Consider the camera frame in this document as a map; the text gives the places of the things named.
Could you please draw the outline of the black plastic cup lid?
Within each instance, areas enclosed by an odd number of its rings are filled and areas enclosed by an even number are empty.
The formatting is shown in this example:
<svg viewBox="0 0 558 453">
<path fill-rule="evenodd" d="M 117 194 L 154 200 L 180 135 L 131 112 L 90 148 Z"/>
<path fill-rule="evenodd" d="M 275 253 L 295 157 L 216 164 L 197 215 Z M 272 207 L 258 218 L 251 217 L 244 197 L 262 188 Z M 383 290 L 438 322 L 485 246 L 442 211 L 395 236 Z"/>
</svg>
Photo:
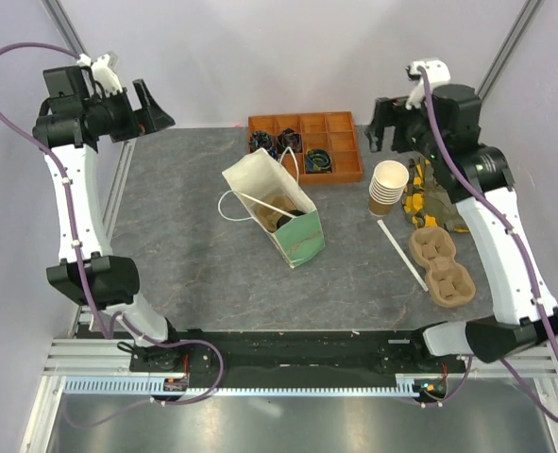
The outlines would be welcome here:
<svg viewBox="0 0 558 453">
<path fill-rule="evenodd" d="M 276 228 L 280 229 L 285 225 L 287 225 L 292 220 L 294 220 L 295 218 L 300 217 L 302 215 L 305 215 L 305 212 L 301 210 L 289 210 L 287 214 L 281 215 L 280 218 L 277 220 Z"/>
</svg>

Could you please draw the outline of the green printed paper bag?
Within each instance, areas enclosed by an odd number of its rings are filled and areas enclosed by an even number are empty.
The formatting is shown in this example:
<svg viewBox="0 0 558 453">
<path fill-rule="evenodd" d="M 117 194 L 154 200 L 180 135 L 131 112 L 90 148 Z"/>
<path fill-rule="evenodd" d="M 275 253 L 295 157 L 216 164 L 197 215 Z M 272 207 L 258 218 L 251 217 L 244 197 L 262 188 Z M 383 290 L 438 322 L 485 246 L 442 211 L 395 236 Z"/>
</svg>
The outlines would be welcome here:
<svg viewBox="0 0 558 453">
<path fill-rule="evenodd" d="M 325 237 L 316 205 L 300 187 L 299 178 L 292 176 L 268 151 L 260 148 L 247 154 L 224 170 L 222 176 L 228 184 L 228 190 L 217 202 L 220 216 L 233 223 L 252 221 L 257 224 L 292 269 L 310 261 L 324 249 Z M 234 192 L 245 193 L 261 201 L 271 195 L 283 193 L 305 215 L 295 218 L 275 232 L 269 232 L 255 215 L 256 203 L 239 197 Z M 223 212 L 223 200 L 229 194 L 239 200 L 245 208 L 246 216 L 235 218 Z"/>
</svg>

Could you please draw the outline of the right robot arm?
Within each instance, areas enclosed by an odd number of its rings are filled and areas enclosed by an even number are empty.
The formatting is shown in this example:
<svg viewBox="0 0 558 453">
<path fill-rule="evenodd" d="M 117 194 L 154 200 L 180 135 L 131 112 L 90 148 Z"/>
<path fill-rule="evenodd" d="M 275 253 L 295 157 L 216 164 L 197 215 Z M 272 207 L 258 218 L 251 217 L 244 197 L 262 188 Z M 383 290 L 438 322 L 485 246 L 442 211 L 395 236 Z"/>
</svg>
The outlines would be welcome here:
<svg viewBox="0 0 558 453">
<path fill-rule="evenodd" d="M 380 97 L 365 131 L 378 152 L 391 127 L 392 150 L 415 151 L 431 164 L 462 216 L 480 255 L 492 295 L 492 313 L 466 322 L 444 322 L 417 331 L 411 365 L 432 370 L 446 355 L 483 362 L 543 344 L 558 335 L 558 303 L 541 277 L 517 208 L 515 182 L 499 149 L 480 142 L 482 101 L 473 88 L 447 84 L 418 107 L 405 97 Z"/>
</svg>

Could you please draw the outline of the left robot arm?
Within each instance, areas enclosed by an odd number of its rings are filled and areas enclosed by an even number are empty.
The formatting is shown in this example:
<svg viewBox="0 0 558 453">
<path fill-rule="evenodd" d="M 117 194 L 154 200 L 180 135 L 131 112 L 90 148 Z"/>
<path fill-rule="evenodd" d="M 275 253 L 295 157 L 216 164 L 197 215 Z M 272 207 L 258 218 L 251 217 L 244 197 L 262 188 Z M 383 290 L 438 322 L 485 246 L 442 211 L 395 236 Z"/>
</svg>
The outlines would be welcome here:
<svg viewBox="0 0 558 453">
<path fill-rule="evenodd" d="M 103 225 L 96 168 L 97 143 L 117 143 L 162 131 L 174 119 L 155 101 L 145 82 L 133 87 L 139 109 L 129 102 L 116 73 L 95 63 L 43 72 L 48 97 L 32 129 L 42 143 L 55 189 L 60 240 L 59 262 L 46 270 L 48 283 L 94 317 L 107 314 L 126 327 L 136 343 L 150 346 L 163 371 L 176 370 L 183 348 L 169 340 L 169 322 L 141 293 L 135 262 L 114 255 Z"/>
</svg>

